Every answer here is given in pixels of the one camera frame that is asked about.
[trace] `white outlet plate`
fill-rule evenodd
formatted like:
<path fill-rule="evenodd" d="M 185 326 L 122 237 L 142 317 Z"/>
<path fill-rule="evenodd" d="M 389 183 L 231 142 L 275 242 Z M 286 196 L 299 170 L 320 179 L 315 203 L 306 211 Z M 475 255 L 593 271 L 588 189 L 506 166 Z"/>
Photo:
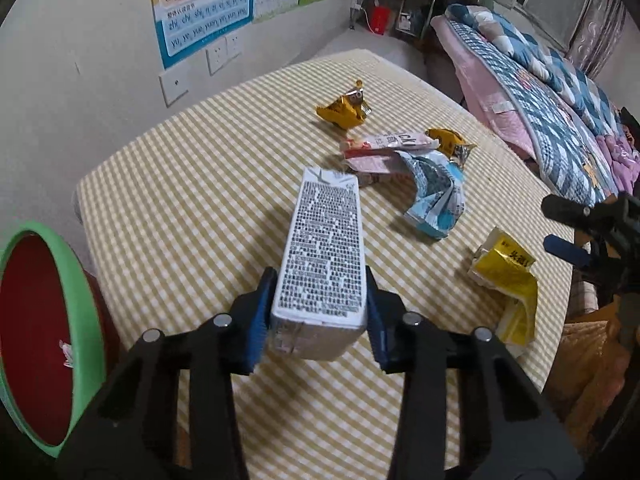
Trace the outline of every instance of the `white outlet plate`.
<path fill-rule="evenodd" d="M 242 54 L 242 42 L 237 31 L 226 35 L 226 54 L 229 59 Z"/>
<path fill-rule="evenodd" d="M 185 95 L 191 87 L 189 80 L 189 63 L 180 63 L 168 68 L 160 74 L 160 86 L 167 107 Z"/>
<path fill-rule="evenodd" d="M 207 64 L 209 75 L 214 75 L 226 63 L 226 39 L 220 38 L 207 47 Z"/>

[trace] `bed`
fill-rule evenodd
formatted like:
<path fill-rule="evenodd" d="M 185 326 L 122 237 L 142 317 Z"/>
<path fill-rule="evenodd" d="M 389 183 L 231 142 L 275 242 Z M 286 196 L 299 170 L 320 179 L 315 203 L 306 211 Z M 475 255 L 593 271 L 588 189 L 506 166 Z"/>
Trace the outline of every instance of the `bed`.
<path fill-rule="evenodd" d="M 593 205 L 632 193 L 640 155 L 602 89 L 562 55 L 484 7 L 431 22 L 468 110 L 556 194 Z"/>

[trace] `pink bedding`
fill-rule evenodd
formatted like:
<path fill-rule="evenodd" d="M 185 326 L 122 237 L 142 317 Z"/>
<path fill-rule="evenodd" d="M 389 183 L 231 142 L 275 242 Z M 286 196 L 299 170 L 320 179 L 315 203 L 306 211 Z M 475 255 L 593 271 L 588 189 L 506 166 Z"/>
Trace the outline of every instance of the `pink bedding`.
<path fill-rule="evenodd" d="M 468 110 L 504 140 L 520 158 L 536 160 L 527 128 L 493 73 L 469 52 L 447 25 L 444 16 L 433 18 L 431 26 L 456 67 Z"/>

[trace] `blanket tag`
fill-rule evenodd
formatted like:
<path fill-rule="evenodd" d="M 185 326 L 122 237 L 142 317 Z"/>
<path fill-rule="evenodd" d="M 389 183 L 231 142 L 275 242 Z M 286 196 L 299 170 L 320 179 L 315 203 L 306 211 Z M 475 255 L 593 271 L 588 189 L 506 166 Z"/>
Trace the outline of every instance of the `blanket tag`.
<path fill-rule="evenodd" d="M 499 103 L 495 103 L 491 105 L 491 110 L 494 111 L 494 114 L 511 112 L 512 110 L 515 110 L 515 109 L 516 107 L 513 106 L 513 103 L 511 101 L 501 101 Z"/>

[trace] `checkered tablecloth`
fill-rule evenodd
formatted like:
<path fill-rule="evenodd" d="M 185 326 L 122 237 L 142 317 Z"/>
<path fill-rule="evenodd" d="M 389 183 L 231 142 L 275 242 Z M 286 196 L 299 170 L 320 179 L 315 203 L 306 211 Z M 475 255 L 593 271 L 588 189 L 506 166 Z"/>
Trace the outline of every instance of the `checkered tablecloth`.
<path fill-rule="evenodd" d="M 538 260 L 537 339 L 522 365 L 542 388 L 571 282 L 570 266 L 545 254 L 542 240 L 572 232 L 543 218 L 548 191 L 501 140 L 438 91 L 362 50 L 290 66 L 203 101 L 81 181 L 92 256 L 124 343 L 149 327 L 196 328 L 253 290 L 265 266 L 280 265 L 303 168 L 340 167 L 343 133 L 318 118 L 315 106 L 358 78 L 373 114 L 350 135 L 441 127 L 478 145 L 465 168 L 466 212 L 439 242 L 402 218 L 413 201 L 411 183 L 360 191 L 366 261 L 378 285 L 447 330 L 495 326 L 504 298 L 466 270 L 494 226 L 509 232 Z M 252 478 L 385 477 L 402 376 L 380 372 L 366 335 L 331 363 L 267 352 L 252 376 L 234 378 L 234 392 Z M 459 451 L 456 398 L 451 389 L 449 466 Z"/>

